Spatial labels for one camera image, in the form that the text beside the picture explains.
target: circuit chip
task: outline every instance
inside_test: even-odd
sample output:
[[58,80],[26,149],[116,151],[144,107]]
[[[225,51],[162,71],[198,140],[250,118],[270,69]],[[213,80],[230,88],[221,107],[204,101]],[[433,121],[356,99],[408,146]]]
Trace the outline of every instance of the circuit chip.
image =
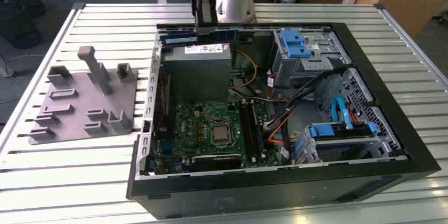
[[225,140],[228,140],[226,127],[225,126],[213,127],[213,141],[225,141]]
[[209,125],[209,139],[210,144],[214,145],[216,148],[225,148],[232,143],[232,129],[230,122],[221,121],[210,123]]

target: white label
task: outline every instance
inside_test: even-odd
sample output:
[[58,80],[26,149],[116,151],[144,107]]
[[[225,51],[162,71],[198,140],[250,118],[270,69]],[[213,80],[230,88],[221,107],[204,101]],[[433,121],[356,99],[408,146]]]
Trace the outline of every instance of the white label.
[[281,147],[280,153],[285,157],[285,159],[289,159],[289,152],[282,147]]
[[316,44],[313,45],[306,45],[308,50],[318,50],[318,46]]
[[270,88],[273,87],[273,78],[270,77],[268,78],[268,87]]
[[222,52],[222,44],[185,47],[185,54],[214,54]]
[[165,39],[165,43],[166,43],[166,44],[172,44],[172,43],[184,43],[184,42],[193,42],[193,41],[196,41],[196,40],[197,40],[196,37],[174,38],[174,39]]

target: metal table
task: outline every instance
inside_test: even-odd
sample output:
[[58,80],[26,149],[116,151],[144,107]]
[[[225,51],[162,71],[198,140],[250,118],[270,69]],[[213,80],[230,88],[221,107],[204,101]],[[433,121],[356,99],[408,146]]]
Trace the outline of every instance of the metal table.
[[[442,171],[404,183],[370,199],[190,219],[197,222],[390,223],[448,218],[448,81],[386,11],[369,5],[256,5],[258,22],[345,22],[417,129]],[[124,197],[132,143],[141,126],[142,100],[156,23],[192,22],[185,4],[88,4],[70,11],[10,120],[0,135],[1,223],[134,223],[153,220]],[[28,144],[54,65],[85,71],[80,46],[93,46],[105,67],[138,68],[134,132],[73,142]]]

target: yellow wire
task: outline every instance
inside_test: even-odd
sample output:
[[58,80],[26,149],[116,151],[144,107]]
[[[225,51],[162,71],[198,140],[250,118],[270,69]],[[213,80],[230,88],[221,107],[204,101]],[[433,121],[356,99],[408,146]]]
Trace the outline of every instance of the yellow wire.
[[248,59],[248,61],[250,61],[252,65],[253,65],[253,76],[252,76],[252,79],[246,83],[244,83],[244,84],[241,84],[238,86],[230,86],[229,87],[230,89],[236,89],[236,88],[241,88],[241,87],[248,86],[254,81],[254,79],[257,77],[257,65],[254,64],[254,61],[250,59],[250,57],[245,53],[242,53],[241,51],[238,51],[236,49],[233,49],[232,51],[238,52]]

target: blue plastic latch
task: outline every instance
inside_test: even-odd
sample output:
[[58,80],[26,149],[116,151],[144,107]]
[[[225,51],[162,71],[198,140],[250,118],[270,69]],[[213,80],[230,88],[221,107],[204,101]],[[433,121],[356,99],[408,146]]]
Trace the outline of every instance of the blue plastic latch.
[[368,126],[369,126],[369,129],[370,129],[370,131],[372,131],[372,134],[376,135],[377,132],[378,132],[378,128],[376,128],[374,123],[372,123],[372,122],[368,123]]
[[329,124],[314,125],[318,136],[334,136],[333,128]]
[[309,58],[312,54],[305,47],[305,39],[300,36],[298,31],[282,30],[280,35],[288,58]]
[[317,136],[317,131],[316,131],[314,126],[310,126],[308,129],[309,129],[310,137],[316,137]]
[[294,152],[293,154],[294,154],[294,156],[296,156],[296,154],[297,154],[297,152],[298,152],[298,149],[300,149],[301,145],[302,145],[302,141],[300,140],[298,143],[296,144],[296,148],[293,149],[293,152]]

